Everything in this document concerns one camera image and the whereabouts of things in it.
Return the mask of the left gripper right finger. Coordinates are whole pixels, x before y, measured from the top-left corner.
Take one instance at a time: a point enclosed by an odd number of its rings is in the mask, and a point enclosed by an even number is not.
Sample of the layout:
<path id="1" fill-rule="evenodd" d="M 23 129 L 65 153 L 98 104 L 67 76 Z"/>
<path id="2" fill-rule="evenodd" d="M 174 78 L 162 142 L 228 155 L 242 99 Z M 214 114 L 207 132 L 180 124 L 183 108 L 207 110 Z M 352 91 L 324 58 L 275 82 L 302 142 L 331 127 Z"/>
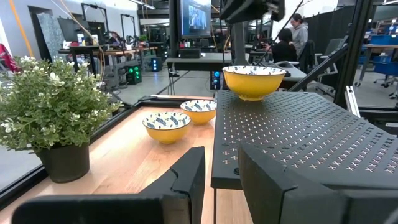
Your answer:
<path id="1" fill-rule="evenodd" d="M 397 223 L 397 177 L 362 166 L 285 164 L 238 148 L 241 186 L 254 223 Z"/>

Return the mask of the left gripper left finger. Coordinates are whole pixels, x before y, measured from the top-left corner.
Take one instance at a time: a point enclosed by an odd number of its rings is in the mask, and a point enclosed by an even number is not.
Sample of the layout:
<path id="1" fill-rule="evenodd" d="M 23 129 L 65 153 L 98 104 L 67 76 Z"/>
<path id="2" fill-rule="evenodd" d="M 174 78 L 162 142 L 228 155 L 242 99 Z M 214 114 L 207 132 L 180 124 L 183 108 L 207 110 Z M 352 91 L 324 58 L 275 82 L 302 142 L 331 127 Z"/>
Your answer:
<path id="1" fill-rule="evenodd" d="M 193 147 L 138 194 L 50 195 L 19 205 L 12 223 L 200 223 L 205 148 Z"/>

